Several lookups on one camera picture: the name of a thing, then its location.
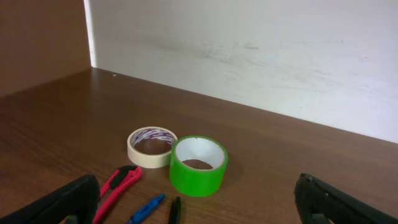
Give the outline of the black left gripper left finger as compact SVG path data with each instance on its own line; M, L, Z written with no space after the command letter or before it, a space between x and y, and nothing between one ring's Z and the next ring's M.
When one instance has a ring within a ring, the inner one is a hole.
M93 223L99 199L97 178L86 174L2 217L1 223Z

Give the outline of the red utility knife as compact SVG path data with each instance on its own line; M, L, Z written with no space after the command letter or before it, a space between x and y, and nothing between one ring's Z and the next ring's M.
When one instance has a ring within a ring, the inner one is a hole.
M122 166L114 171L111 177L100 188L101 200L109 190L111 193L96 211L93 224L98 224L109 212L117 199L132 185L141 179L142 169L138 166Z

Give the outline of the green tape roll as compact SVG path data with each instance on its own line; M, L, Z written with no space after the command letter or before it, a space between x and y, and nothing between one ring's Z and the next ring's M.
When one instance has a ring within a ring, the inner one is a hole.
M185 161L201 161L211 169L196 169ZM205 136L185 136L172 146L169 180L182 194L191 197L207 197L221 186L228 163L226 149L214 139Z

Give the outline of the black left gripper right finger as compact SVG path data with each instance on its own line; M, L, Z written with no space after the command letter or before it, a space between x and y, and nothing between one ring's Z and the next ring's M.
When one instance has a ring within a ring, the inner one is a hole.
M300 174L294 195L302 223L397 224L397 218L370 207L310 174Z

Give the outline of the beige masking tape roll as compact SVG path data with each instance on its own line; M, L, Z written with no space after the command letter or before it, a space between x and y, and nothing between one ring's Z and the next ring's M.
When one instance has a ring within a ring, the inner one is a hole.
M148 169L157 169L170 164L170 149L161 154L147 154L138 151L135 145L143 140L160 140L173 146L178 140L173 132L157 126L148 126L133 131L127 139L128 158L135 165Z

